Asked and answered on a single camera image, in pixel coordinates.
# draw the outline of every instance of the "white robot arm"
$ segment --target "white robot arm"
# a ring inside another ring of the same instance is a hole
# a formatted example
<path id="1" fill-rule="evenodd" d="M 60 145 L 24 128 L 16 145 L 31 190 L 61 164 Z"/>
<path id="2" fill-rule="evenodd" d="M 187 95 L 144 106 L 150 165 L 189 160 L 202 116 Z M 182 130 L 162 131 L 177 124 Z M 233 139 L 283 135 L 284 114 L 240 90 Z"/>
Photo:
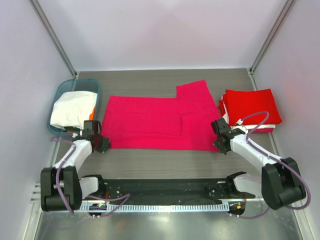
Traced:
<path id="1" fill-rule="evenodd" d="M 41 208 L 44 211 L 65 209 L 55 181 L 59 169 L 59 185 L 63 187 L 63 195 L 71 209 L 79 209 L 82 200 L 92 193 L 106 193 L 101 175 L 88 175 L 80 180 L 78 177 L 80 167 L 93 151 L 104 153 L 110 147 L 109 139 L 98 133 L 99 125 L 96 120 L 85 121 L 84 130 L 73 138 L 73 144 L 64 157 L 41 171 Z"/>
<path id="2" fill-rule="evenodd" d="M 233 151 L 244 157 L 261 173 L 261 177 L 253 177 L 246 172 L 238 172 L 228 176 L 230 191 L 239 191 L 263 197 L 267 205 L 276 210 L 306 197 L 302 182 L 288 170 L 289 166 L 298 175 L 298 164 L 292 158 L 281 158 L 252 141 L 248 141 L 247 131 L 241 127 L 231 129 L 221 118 L 211 123 L 217 140 L 214 146 L 224 153 Z"/>

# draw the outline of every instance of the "teal plastic basket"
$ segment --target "teal plastic basket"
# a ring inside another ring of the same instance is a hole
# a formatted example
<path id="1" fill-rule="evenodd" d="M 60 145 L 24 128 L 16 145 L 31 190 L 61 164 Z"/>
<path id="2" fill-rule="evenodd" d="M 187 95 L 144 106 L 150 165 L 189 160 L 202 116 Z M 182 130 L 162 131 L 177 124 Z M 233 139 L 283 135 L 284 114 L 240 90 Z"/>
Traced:
<path id="1" fill-rule="evenodd" d="M 57 89 L 51 110 L 50 115 L 47 122 L 47 127 L 50 133 L 54 135 L 59 135 L 66 133 L 67 130 L 59 129 L 54 126 L 50 125 L 51 115 L 54 109 L 55 102 L 61 97 L 62 94 L 66 92 L 76 92 L 76 91 L 89 91 L 97 94 L 96 103 L 95 103 L 95 112 L 93 115 L 93 119 L 95 120 L 97 117 L 98 107 L 101 99 L 101 84 L 98 80 L 93 78 L 86 78 L 86 79 L 70 79 L 63 82 Z"/>

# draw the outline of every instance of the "folded red cloth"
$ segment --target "folded red cloth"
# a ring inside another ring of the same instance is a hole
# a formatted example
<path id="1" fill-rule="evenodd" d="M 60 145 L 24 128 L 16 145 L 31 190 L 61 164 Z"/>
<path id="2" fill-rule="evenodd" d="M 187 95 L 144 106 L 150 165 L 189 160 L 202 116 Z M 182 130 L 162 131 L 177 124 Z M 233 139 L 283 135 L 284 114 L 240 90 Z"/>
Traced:
<path id="1" fill-rule="evenodd" d="M 271 89 L 258 91 L 235 91 L 227 89 L 225 92 L 225 105 L 231 126 L 235 125 L 239 119 L 264 111 L 269 113 L 269 118 L 264 124 L 280 124 L 282 122 Z M 264 114 L 250 117 L 243 122 L 243 125 L 259 124 L 265 117 Z"/>
<path id="2" fill-rule="evenodd" d="M 210 123 L 221 116 L 206 81 L 177 86 L 176 96 L 110 96 L 101 134 L 113 149 L 218 152 Z"/>
<path id="3" fill-rule="evenodd" d="M 225 110 L 225 107 L 224 107 L 224 101 L 223 100 L 219 101 L 218 109 L 220 111 L 221 116 L 226 114 L 226 110 Z M 274 131 L 274 128 L 272 128 L 272 127 L 260 128 L 260 129 L 254 130 L 255 133 L 272 133 L 273 131 Z"/>

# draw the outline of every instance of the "pink towel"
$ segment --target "pink towel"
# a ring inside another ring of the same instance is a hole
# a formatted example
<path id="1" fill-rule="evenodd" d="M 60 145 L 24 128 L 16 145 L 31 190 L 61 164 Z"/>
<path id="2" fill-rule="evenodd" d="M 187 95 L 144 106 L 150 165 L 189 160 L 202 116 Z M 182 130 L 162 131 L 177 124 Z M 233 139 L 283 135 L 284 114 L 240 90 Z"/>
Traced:
<path id="1" fill-rule="evenodd" d="M 220 113 L 205 80 L 176 87 L 175 98 L 110 96 L 101 134 L 113 149 L 218 150 L 210 123 Z"/>

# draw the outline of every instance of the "metal frame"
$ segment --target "metal frame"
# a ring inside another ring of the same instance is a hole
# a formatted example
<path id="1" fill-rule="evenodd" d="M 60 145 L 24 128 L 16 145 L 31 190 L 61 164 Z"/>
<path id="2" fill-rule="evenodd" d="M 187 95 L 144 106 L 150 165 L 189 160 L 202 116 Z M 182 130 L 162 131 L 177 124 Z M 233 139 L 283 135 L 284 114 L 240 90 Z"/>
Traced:
<path id="1" fill-rule="evenodd" d="M 273 39 L 275 38 L 275 36 L 279 32 L 282 24 L 284 23 L 290 10 L 293 8 L 295 2 L 296 2 L 296 0 L 286 0 L 284 6 L 282 7 L 282 9 L 280 11 L 280 14 L 278 15 L 277 19 L 275 20 L 275 22 L 271 28 L 271 31 L 269 32 L 269 34 L 268 34 L 266 40 L 264 41 L 258 55 L 256 56 L 256 58 L 252 64 L 252 67 L 249 70 L 250 73 L 254 73 L 256 71 L 259 63 L 261 62 L 262 58 L 264 57 L 271 42 L 273 41 Z"/>
<path id="2" fill-rule="evenodd" d="M 72 74 L 72 76 L 75 79 L 77 79 L 79 76 L 79 73 L 76 72 L 75 68 L 73 67 L 70 59 L 68 58 L 68 55 L 66 54 L 64 48 L 62 47 L 53 27 L 51 26 L 47 16 L 45 15 L 42 7 L 39 4 L 38 0 L 29 0 L 29 1 L 30 1 L 31 5 L 33 6 L 35 12 L 37 13 L 40 21 L 42 22 L 44 28 L 48 32 L 53 44 L 55 45 L 58 53 L 60 54 L 61 58 L 63 59 L 64 63 L 66 64 L 70 73 Z M 294 6 L 295 2 L 296 2 L 296 0 L 286 0 L 282 10 L 280 11 L 280 14 L 278 15 L 275 23 L 273 24 L 273 26 L 271 28 L 270 33 L 268 34 L 266 40 L 264 41 L 259 53 L 257 54 L 257 56 L 252 64 L 252 67 L 247 69 L 248 75 L 251 78 L 252 85 L 255 90 L 258 89 L 258 86 L 257 86 L 257 82 L 255 79 L 254 73 L 255 73 L 259 63 L 261 62 L 262 58 L 264 57 L 267 49 L 269 48 L 272 40 L 275 38 L 276 34 L 280 30 L 281 25 L 285 21 L 288 13 L 290 12 L 292 7 Z M 269 133 L 269 137 L 271 140 L 271 144 L 272 144 L 272 148 L 274 150 L 274 153 L 279 155 L 279 150 L 277 148 L 277 143 L 274 138 L 274 135 Z M 52 153 L 52 158 L 51 158 L 51 165 L 53 165 L 56 162 L 57 153 L 59 150 L 59 145 L 60 145 L 59 142 L 56 142 L 54 145 L 54 151 Z M 38 196 L 39 196 L 38 195 L 39 193 L 37 192 L 38 189 L 39 189 L 39 184 L 36 184 L 35 189 L 34 189 L 34 195 L 33 195 L 34 198 L 30 202 L 29 221 L 28 221 L 28 224 L 25 228 L 25 231 L 24 231 L 24 234 L 22 237 L 22 239 L 24 239 L 24 240 L 33 240 L 36 235 L 36 232 L 37 232 L 38 223 L 40 221 L 40 216 L 42 213 L 41 206 L 40 206 L 39 199 L 38 199 Z M 309 228 L 309 223 L 308 223 L 308 219 L 306 217 L 305 212 L 304 211 L 295 211 L 295 215 L 296 215 L 301 233 L 303 235 L 303 238 L 310 239 L 310 240 L 315 239 L 310 228 Z"/>
<path id="3" fill-rule="evenodd" d="M 75 78 L 77 76 L 77 72 L 75 70 L 75 68 L 73 67 L 72 63 L 70 62 L 64 48 L 62 47 L 54 29 L 52 28 L 46 14 L 44 13 L 42 7 L 40 6 L 38 0 L 29 0 L 31 5 L 33 6 L 35 12 L 37 13 L 39 19 L 41 20 L 44 28 L 46 29 L 46 31 L 48 32 L 51 40 L 53 41 L 53 44 L 56 48 L 56 50 L 58 51 L 58 53 L 60 54 L 61 58 L 63 59 L 65 65 L 67 66 L 67 68 L 69 69 L 71 75 Z"/>

